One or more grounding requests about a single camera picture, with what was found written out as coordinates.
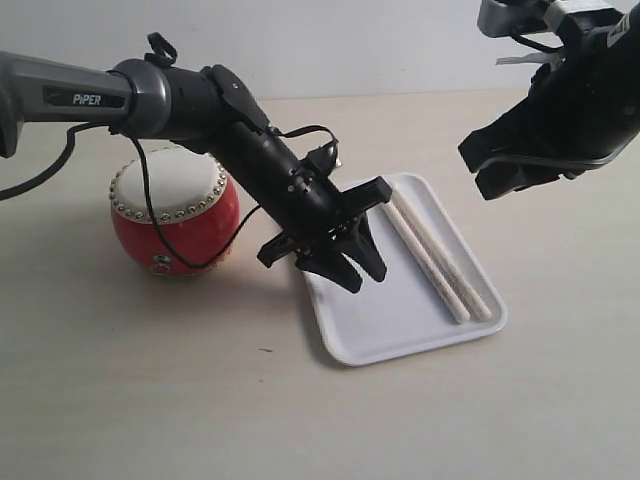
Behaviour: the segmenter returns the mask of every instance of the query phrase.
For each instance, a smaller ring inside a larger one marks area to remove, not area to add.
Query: table
[[[423,176],[508,305],[495,336],[359,369],[324,352],[291,263],[255,259],[277,232],[263,213],[207,277],[141,272],[107,200],[135,151],[80,134],[66,169],[0,204],[0,476],[638,478],[640,144],[574,182],[485,202],[457,145],[523,94],[262,103],[282,130],[333,129],[336,181]],[[26,126],[1,186],[50,163],[65,128]]]

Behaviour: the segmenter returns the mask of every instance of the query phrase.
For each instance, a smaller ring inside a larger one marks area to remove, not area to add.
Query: white drumstick
[[[458,298],[456,292],[454,292],[451,286],[447,283],[446,278],[442,275],[442,272],[438,270],[437,265],[431,257],[426,254],[422,245],[420,245],[418,238],[411,231],[409,225],[407,225],[403,220],[402,215],[400,215],[400,212],[395,205],[391,203],[383,203],[382,210],[387,215],[387,218],[389,218],[393,224],[416,262],[420,265],[420,268],[422,268],[422,271],[446,304],[456,322],[468,322],[471,318],[469,311]]]
[[[391,203],[394,204],[402,218],[409,224],[409,227],[415,233],[424,250],[426,250],[427,254],[432,257],[436,265],[442,270],[442,273],[453,289],[462,297],[462,300],[471,311],[476,314],[478,320],[489,320],[491,318],[491,310],[489,310],[487,304],[482,300],[482,297],[480,297],[478,292],[476,292],[465,278],[444,246],[431,234],[425,223],[420,220],[418,214],[400,190],[396,189],[394,185],[392,185],[392,188]]]

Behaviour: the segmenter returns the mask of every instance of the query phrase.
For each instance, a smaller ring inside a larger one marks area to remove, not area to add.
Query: small drum
[[[168,148],[148,155],[149,191],[156,219],[171,246],[189,263],[204,263],[229,241],[240,221],[238,194],[225,170],[208,155]],[[162,244],[144,198],[142,167],[131,162],[109,188],[111,219],[124,250],[157,275],[195,275]]]

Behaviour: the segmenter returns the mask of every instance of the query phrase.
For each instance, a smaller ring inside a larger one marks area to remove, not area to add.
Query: white wall
[[[637,0],[611,0],[628,10]],[[179,64],[222,63],[259,98],[526,87],[528,52],[476,28],[480,0],[2,0],[0,49],[108,69],[160,31]]]

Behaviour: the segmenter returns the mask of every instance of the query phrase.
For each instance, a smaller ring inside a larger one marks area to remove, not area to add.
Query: plastic tray
[[[380,207],[369,223],[388,273],[382,283],[358,268],[364,284],[358,294],[305,273],[320,332],[329,354],[341,364],[362,366],[475,340],[500,331],[507,308],[426,181],[410,173],[385,175],[405,194],[420,217],[492,312],[488,321],[472,315],[456,323],[420,266]],[[362,183],[353,182],[344,188]]]

